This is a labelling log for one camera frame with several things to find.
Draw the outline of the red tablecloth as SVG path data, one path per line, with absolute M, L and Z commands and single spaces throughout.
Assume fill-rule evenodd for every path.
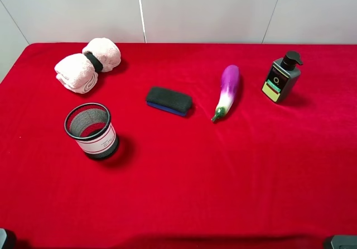
M 54 67 L 82 44 L 32 44 L 1 82 L 1 227 L 20 248 L 321 248 L 356 234 L 356 46 L 121 44 L 123 61 L 88 94 Z M 275 103 L 272 63 L 301 55 Z M 212 122 L 229 65 L 239 85 Z M 185 117 L 146 103 L 187 94 Z M 119 137 L 88 158 L 66 116 L 100 103 Z

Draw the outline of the black mesh pen cup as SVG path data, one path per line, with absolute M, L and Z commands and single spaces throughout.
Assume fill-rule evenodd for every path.
M 111 157 L 120 144 L 112 124 L 112 115 L 100 103 L 84 103 L 75 107 L 66 116 L 64 129 L 92 160 L 101 161 Z

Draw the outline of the dark grey pump bottle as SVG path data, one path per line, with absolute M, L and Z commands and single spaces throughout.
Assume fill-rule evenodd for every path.
M 264 81 L 262 92 L 273 102 L 283 101 L 298 81 L 302 65 L 301 55 L 297 51 L 288 51 L 285 56 L 275 60 Z

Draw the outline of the black blue whiteboard eraser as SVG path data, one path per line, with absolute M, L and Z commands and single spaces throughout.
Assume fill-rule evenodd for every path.
M 185 117 L 192 107 L 192 98 L 174 90 L 152 87 L 146 95 L 146 103 L 150 107 Z

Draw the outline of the pink towel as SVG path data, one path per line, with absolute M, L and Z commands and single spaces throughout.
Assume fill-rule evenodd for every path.
M 98 81 L 99 73 L 112 71 L 121 63 L 118 46 L 108 38 L 94 38 L 81 53 L 59 61 L 54 70 L 56 79 L 68 90 L 85 94 Z

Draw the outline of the purple toy eggplant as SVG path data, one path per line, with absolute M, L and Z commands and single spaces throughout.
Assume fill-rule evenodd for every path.
M 218 104 L 211 119 L 215 122 L 227 115 L 232 107 L 239 85 L 239 68 L 236 65 L 227 66 L 221 76 L 221 91 Z

